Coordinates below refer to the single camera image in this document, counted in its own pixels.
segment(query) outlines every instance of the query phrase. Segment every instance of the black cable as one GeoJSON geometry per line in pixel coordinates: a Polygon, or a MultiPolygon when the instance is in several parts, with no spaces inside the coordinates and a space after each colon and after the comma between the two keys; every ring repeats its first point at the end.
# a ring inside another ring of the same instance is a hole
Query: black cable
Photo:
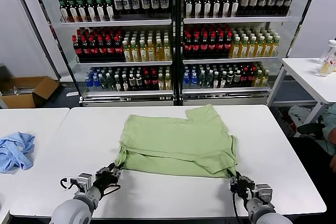
{"type": "Polygon", "coordinates": [[[236,193],[232,194],[232,202],[233,202],[233,209],[235,211],[235,215],[236,215],[236,219],[238,221],[239,224],[242,224],[242,221],[240,220],[238,213],[237,213],[237,207],[236,207],[236,199],[235,199],[235,195],[236,193]]]}

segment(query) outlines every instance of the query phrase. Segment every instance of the person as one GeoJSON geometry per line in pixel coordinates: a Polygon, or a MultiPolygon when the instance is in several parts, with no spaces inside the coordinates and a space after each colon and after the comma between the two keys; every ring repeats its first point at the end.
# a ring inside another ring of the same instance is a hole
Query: person
{"type": "Polygon", "coordinates": [[[325,213],[302,216],[294,221],[301,223],[336,223],[336,104],[322,116],[325,127],[323,139],[289,137],[289,143],[301,160],[327,206],[325,213]]]}

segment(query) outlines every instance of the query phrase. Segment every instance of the beverage refrigerator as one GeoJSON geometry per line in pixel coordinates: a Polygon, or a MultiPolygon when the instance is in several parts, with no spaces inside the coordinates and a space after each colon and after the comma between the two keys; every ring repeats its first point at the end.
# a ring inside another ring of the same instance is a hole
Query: beverage refrigerator
{"type": "Polygon", "coordinates": [[[25,0],[49,54],[62,57],[84,106],[265,104],[271,80],[279,72],[281,58],[288,56],[295,42],[310,1],[291,0],[289,10],[278,11],[278,0],[271,9],[266,8],[267,0],[265,6],[255,9],[249,0],[237,0],[233,15],[234,0],[228,0],[224,15],[224,0],[25,0]],[[242,37],[236,53],[231,49],[238,37],[234,31],[242,37]],[[267,49],[263,52],[276,48],[276,53],[241,55],[244,37],[248,48],[254,43],[252,33],[256,45],[264,37],[262,48],[267,49]],[[212,34],[215,51],[210,51],[212,34]],[[268,36],[274,37],[269,48],[268,36]],[[57,50],[48,46],[52,43],[57,50]],[[237,76],[236,67],[241,68],[237,76]],[[228,76],[232,68],[232,82],[222,77],[222,68],[228,76]],[[206,73],[204,80],[201,69],[206,73]],[[256,84],[258,70],[262,74],[256,84]],[[268,82],[262,80],[266,70],[268,82]],[[252,78],[248,84],[240,82],[245,74],[247,79],[252,78]],[[192,76],[196,76],[195,85],[192,76]],[[221,78],[226,80],[223,86],[221,78]]]}

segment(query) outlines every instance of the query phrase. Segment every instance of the blue cloth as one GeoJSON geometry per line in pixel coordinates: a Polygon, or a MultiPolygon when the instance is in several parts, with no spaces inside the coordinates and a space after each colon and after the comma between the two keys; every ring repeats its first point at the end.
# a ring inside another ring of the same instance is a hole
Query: blue cloth
{"type": "Polygon", "coordinates": [[[21,132],[0,138],[0,173],[7,173],[13,166],[29,169],[33,163],[24,154],[34,150],[35,137],[21,132]]]}

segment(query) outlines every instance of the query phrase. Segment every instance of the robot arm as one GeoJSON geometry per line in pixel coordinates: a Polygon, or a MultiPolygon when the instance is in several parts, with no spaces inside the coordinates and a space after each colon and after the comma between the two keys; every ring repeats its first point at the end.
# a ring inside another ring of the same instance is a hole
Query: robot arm
{"type": "Polygon", "coordinates": [[[51,216],[50,224],[88,224],[91,221],[93,211],[98,207],[102,197],[118,189],[121,166],[116,167],[114,163],[103,167],[96,173],[96,180],[90,186],[91,177],[89,174],[81,174],[77,179],[71,179],[79,191],[73,199],[67,200],[59,205],[51,216]],[[114,190],[104,193],[107,188],[115,187],[114,190]]]}

